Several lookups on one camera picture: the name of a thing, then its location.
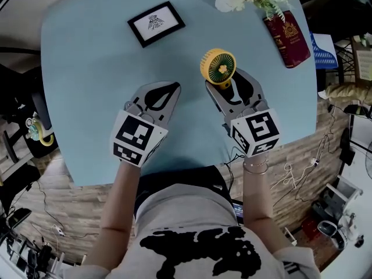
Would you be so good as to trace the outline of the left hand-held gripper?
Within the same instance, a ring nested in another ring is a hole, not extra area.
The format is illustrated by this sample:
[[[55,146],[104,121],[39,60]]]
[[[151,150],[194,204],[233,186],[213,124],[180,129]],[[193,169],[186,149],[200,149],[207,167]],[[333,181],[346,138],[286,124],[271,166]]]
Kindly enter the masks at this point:
[[[158,149],[181,93],[178,82],[158,81],[140,87],[120,110],[110,136],[110,153],[136,167]]]

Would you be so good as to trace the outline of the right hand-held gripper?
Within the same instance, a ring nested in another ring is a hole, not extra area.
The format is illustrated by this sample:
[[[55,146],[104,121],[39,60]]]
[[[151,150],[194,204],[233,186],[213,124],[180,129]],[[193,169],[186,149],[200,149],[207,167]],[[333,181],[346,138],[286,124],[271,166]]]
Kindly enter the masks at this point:
[[[206,81],[206,89],[224,115],[225,128],[247,157],[273,149],[280,140],[278,117],[264,99],[259,82],[246,71],[236,68],[232,76],[241,100],[233,101],[232,85],[221,89]]]

